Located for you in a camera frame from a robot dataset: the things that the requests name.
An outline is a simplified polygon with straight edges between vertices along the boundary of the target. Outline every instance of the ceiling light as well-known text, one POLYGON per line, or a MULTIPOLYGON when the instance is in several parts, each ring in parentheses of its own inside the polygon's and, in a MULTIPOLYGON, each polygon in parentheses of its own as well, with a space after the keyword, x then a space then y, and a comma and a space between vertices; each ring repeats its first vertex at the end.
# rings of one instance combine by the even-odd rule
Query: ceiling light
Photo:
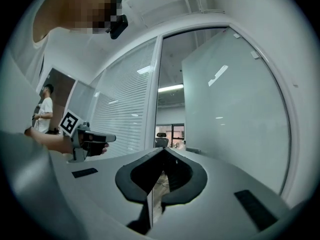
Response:
POLYGON ((211 79, 208 84, 209 87, 213 85, 213 83, 215 81, 218 80, 219 77, 221 77, 221 75, 228 69, 229 67, 227 65, 223 65, 222 68, 220 68, 220 70, 215 74, 214 79, 211 79))
POLYGON ((144 68, 141 68, 139 69, 137 72, 140 74, 140 75, 143 75, 144 73, 147 73, 150 71, 150 66, 146 66, 144 68))
POLYGON ((160 88, 158 90, 158 92, 159 93, 163 93, 163 92, 167 92, 167 91, 182 89, 183 87, 184 87, 183 84, 178 84, 178 85, 174 85, 174 86, 168 86, 168 87, 160 88))

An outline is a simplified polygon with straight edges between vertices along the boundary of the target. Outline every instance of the white venetian blind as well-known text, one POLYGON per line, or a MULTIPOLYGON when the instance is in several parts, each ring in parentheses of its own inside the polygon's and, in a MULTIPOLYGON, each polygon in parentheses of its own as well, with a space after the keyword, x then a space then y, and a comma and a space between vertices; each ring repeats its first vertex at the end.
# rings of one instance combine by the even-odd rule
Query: white venetian blind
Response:
POLYGON ((91 129, 116 135, 105 158, 144 149, 149 93, 149 69, 156 41, 131 50, 105 69, 97 85, 98 100, 91 129))

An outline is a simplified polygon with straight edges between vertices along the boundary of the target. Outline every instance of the white wall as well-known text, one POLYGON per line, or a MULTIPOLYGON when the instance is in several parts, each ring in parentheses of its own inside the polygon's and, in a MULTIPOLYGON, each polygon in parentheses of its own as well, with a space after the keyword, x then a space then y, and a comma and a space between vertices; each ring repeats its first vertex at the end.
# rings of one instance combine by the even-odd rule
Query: white wall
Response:
POLYGON ((291 206, 319 180, 320 60, 317 37, 292 0, 217 0, 279 70, 291 111, 292 151, 283 197, 291 206))
POLYGON ((105 56, 100 47, 90 42, 90 35, 55 29, 50 33, 44 51, 43 70, 37 91, 44 84, 52 68, 90 85, 105 56))
POLYGON ((158 108, 156 111, 156 125, 185 124, 186 112, 184 106, 158 108))

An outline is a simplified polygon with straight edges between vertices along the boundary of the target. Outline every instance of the glass wall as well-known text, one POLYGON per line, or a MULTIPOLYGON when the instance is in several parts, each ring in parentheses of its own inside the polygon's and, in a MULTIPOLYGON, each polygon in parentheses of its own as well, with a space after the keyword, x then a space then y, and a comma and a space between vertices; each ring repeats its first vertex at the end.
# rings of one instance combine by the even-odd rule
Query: glass wall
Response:
POLYGON ((156 40, 141 44, 106 68, 95 96, 91 130, 116 135, 99 159, 141 151, 145 147, 151 61, 156 40))
POLYGON ((185 138, 187 151, 233 164, 281 191, 290 155, 284 100, 257 51, 233 29, 163 40, 156 121, 184 121, 183 130, 167 134, 177 138, 174 146, 185 138))

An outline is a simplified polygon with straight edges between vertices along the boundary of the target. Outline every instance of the white partition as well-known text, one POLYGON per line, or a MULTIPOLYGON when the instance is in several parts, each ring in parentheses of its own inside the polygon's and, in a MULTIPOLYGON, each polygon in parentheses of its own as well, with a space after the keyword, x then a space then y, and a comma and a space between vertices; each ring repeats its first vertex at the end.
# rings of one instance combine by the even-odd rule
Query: white partition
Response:
POLYGON ((290 154, 284 100, 263 60, 234 34, 228 28, 182 61, 186 145, 279 193, 290 154))

